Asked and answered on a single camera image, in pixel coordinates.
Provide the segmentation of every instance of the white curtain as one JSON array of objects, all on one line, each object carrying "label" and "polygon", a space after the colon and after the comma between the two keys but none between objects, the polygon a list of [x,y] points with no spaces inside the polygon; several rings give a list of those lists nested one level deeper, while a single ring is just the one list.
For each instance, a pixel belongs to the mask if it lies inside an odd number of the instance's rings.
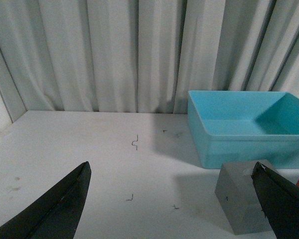
[{"label": "white curtain", "polygon": [[0,50],[27,110],[186,113],[188,90],[299,97],[299,0],[0,0]]}]

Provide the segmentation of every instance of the small wire piece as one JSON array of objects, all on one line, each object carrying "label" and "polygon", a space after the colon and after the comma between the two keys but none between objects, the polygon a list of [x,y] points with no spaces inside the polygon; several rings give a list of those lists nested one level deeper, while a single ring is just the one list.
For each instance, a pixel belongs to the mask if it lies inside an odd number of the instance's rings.
[{"label": "small wire piece", "polygon": [[131,199],[126,199],[125,201],[132,201],[133,200],[133,193],[132,193],[132,198]]},{"label": "small wire piece", "polygon": [[134,141],[132,141],[132,146],[135,146],[135,147],[136,147],[136,150],[137,150],[137,149],[138,149],[138,146],[135,145],[134,143],[137,142],[137,141],[139,140],[139,135],[137,134],[136,136],[137,136],[137,139],[134,140]]}]

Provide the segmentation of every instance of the gray foam cube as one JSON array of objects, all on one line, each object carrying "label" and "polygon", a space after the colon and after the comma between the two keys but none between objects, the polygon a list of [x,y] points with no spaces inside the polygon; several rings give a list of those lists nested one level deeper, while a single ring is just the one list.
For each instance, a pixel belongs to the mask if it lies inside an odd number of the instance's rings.
[{"label": "gray foam cube", "polygon": [[220,169],[215,194],[236,235],[271,230],[251,178],[256,162],[276,171],[267,160],[223,163]]}]

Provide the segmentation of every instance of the white table surface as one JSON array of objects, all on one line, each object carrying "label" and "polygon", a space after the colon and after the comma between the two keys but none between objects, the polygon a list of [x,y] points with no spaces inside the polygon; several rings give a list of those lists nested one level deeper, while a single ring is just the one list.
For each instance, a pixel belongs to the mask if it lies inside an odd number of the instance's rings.
[{"label": "white table surface", "polygon": [[76,239],[276,238],[233,234],[214,194],[219,170],[200,167],[187,116],[165,114],[28,111],[0,134],[0,226],[85,161]]}]

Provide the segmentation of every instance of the blue plastic tray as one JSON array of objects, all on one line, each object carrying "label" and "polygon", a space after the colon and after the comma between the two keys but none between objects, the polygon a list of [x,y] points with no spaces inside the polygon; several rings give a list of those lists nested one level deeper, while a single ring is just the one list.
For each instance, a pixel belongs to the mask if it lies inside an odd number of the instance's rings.
[{"label": "blue plastic tray", "polygon": [[258,159],[299,168],[299,99],[290,93],[189,91],[188,124],[204,168]]}]

